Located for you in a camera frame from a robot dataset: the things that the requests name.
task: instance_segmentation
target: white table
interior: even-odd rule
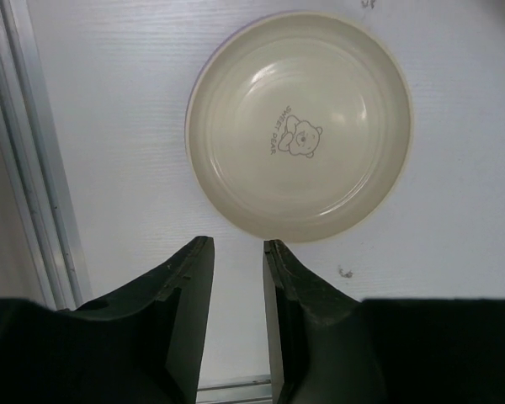
[[[268,13],[360,21],[400,62],[415,104],[409,161],[387,201],[342,235],[291,246],[296,255],[358,299],[505,297],[505,0],[28,5],[93,293],[143,274],[194,235],[215,237],[201,383],[268,373],[262,242],[202,194],[183,118],[210,53]]]

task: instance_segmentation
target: beige plate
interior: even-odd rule
[[[412,106],[401,69],[359,26],[279,14],[216,51],[191,94],[185,136],[222,215],[264,239],[306,242],[355,225],[389,193]]]

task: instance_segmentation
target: metal edge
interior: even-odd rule
[[[40,290],[43,295],[43,300],[45,305],[52,310],[56,309],[56,303],[54,295],[52,294],[51,283],[49,282],[49,277],[45,269],[45,263],[43,261],[43,256],[41,255],[40,244],[35,235],[34,223],[30,217],[30,212],[28,208],[28,202],[24,196],[23,184],[21,182],[19,171],[17,169],[17,163],[15,162],[15,156],[13,154],[13,149],[9,141],[8,128],[3,118],[2,106],[0,105],[0,148],[3,154],[3,160],[8,170],[9,181],[13,188],[13,194],[15,196],[15,201],[19,209],[19,214],[21,221],[23,223],[24,234],[26,236],[26,241],[28,242],[30,254],[32,261],[34,262],[35,271],[37,273],[37,278],[40,282]]]
[[[0,9],[0,104],[56,308],[77,307]]]
[[[200,387],[197,404],[271,404],[269,376],[231,380],[225,384]]]
[[[78,305],[93,298],[88,268],[78,233],[66,172],[56,135],[51,103],[27,0],[4,0],[13,57],[28,107],[35,146],[40,158],[52,214],[61,243],[72,292]]]

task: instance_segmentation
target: bear logo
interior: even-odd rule
[[[284,134],[280,137],[279,150],[292,156],[314,157],[314,151],[320,144],[322,128],[312,126],[308,120],[298,120],[295,115],[286,118]]]

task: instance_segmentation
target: stain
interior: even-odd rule
[[[340,265],[338,266],[338,274],[346,279],[350,279],[354,276],[354,273],[352,271],[344,272],[344,268]]]
[[[362,8],[370,8],[371,10],[373,10],[375,5],[376,0],[361,0]]]

